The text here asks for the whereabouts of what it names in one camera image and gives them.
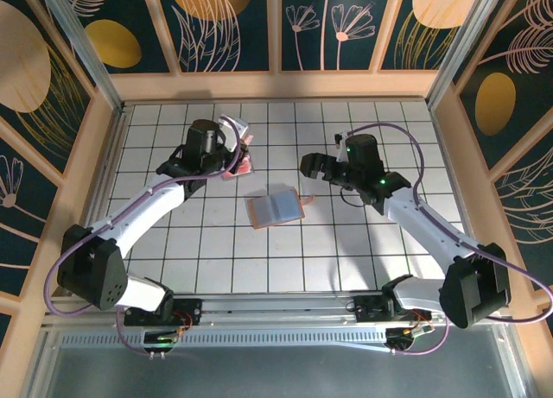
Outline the tan leather card holder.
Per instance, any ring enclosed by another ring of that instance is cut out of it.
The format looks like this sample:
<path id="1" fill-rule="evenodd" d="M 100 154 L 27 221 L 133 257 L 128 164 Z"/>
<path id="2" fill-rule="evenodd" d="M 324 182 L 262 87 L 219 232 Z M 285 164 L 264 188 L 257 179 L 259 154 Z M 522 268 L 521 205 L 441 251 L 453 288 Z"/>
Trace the tan leather card holder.
<path id="1" fill-rule="evenodd" d="M 314 201 L 314 195 L 301 197 L 295 188 L 288 188 L 248 199 L 246 208 L 252 228 L 260 230 L 304 219 L 304 207 Z"/>

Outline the left controller board green light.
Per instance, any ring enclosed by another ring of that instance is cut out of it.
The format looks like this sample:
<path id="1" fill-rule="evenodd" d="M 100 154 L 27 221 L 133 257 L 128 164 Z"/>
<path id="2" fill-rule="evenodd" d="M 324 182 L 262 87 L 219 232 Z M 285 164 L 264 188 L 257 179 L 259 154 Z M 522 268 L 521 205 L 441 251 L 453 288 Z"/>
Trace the left controller board green light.
<path id="1" fill-rule="evenodd" d="M 157 357 L 164 359 L 177 346 L 183 333 L 181 328 L 145 331 L 142 347 L 150 360 Z"/>

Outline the grey metal plate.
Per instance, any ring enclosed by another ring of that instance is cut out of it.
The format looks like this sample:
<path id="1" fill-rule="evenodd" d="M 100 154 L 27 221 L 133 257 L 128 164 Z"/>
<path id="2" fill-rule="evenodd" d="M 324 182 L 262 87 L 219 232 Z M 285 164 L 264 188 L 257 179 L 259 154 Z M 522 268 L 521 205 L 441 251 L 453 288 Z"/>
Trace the grey metal plate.
<path id="1" fill-rule="evenodd" d="M 533 398 L 496 353 L 454 343 L 423 357 L 340 347 L 198 348 L 149 360 L 65 349 L 47 398 Z"/>

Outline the aluminium side rail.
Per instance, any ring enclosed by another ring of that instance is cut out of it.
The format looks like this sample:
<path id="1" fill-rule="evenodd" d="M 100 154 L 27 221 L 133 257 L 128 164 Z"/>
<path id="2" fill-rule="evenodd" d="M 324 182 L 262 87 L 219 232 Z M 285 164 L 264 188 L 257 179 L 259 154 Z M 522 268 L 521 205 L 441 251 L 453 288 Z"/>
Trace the aluminium side rail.
<path id="1" fill-rule="evenodd" d="M 110 121 L 88 195 L 86 212 L 81 217 L 84 225 L 104 218 L 108 211 L 107 206 L 129 126 L 130 113 L 131 108 L 125 106 L 122 110 L 116 111 Z"/>
<path id="2" fill-rule="evenodd" d="M 444 100 L 432 112 L 439 142 L 453 181 L 455 197 L 466 232 L 487 245 L 493 235 L 486 229 L 489 183 L 485 163 L 465 111 L 454 100 Z"/>

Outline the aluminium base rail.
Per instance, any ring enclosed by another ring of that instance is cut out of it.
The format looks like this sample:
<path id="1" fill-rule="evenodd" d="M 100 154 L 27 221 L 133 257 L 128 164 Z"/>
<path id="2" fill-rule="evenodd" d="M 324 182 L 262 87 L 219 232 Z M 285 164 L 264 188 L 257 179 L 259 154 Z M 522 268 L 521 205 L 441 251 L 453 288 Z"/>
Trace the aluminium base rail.
<path id="1" fill-rule="evenodd" d="M 93 308 L 101 311 L 109 311 L 122 307 L 127 311 L 131 307 L 143 309 L 147 312 L 154 312 L 165 300 L 168 299 L 189 299 L 202 300 L 201 317 L 207 313 L 280 313 L 290 314 L 295 312 L 330 314 L 336 309 L 343 313 L 353 313 L 353 297 L 357 295 L 385 294 L 396 300 L 405 309 L 422 309 L 433 313 L 439 313 L 447 317 L 456 327 L 467 329 L 484 319 L 500 322 L 502 318 L 497 312 L 509 302 L 509 291 L 506 289 L 500 293 L 485 292 L 479 295 L 468 295 L 455 297 L 446 294 L 445 291 L 436 287 L 400 286 L 395 288 L 383 288 L 380 291 L 366 292 L 339 292 L 320 294 L 245 294 L 245 295 L 215 295 L 199 297 L 194 294 L 175 294 L 172 290 L 166 289 L 164 293 L 158 287 L 140 291 L 136 288 L 129 288 L 126 291 L 114 288 L 98 298 L 77 297 L 75 300 L 81 305 L 80 308 L 68 310 L 59 306 L 60 300 L 49 294 L 44 295 L 47 309 L 58 316 L 78 316 Z"/>

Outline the aluminium frame post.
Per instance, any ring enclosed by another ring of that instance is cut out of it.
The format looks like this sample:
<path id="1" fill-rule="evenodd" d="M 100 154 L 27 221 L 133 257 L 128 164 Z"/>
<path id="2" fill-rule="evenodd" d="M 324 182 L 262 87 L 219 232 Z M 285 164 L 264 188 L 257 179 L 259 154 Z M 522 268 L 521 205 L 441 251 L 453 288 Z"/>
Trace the aluminium frame post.
<path id="1" fill-rule="evenodd" d="M 45 0 L 52 10 L 68 39 L 73 43 L 77 55 L 82 59 L 96 86 L 104 94 L 111 108 L 121 115 L 123 100 L 119 97 L 109 73 L 96 54 L 85 29 L 81 25 L 67 0 Z"/>
<path id="2" fill-rule="evenodd" d="M 474 0 L 464 23 L 460 26 L 446 52 L 435 81 L 425 99 L 430 113 L 435 111 L 442 100 L 454 75 L 481 33 L 497 2 L 498 0 Z"/>

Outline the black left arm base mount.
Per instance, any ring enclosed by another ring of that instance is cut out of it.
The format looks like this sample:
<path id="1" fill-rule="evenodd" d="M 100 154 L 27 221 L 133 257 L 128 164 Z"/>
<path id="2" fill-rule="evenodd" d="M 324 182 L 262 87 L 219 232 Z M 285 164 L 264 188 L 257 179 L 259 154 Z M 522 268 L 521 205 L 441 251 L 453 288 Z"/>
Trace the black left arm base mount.
<path id="1" fill-rule="evenodd" d="M 168 299 L 154 312 L 131 307 L 124 314 L 124 325 L 128 327 L 191 326 L 198 325 L 202 314 L 202 300 Z"/>

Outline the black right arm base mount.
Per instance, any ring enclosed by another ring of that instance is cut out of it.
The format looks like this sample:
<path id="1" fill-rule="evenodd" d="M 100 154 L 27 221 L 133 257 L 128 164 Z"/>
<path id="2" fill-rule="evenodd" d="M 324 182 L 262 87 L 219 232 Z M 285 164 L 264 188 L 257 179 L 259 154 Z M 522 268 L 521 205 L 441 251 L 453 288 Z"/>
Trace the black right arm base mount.
<path id="1" fill-rule="evenodd" d="M 422 309 L 405 309 L 385 294 L 353 297 L 353 313 L 358 323 L 432 320 L 432 313 Z"/>

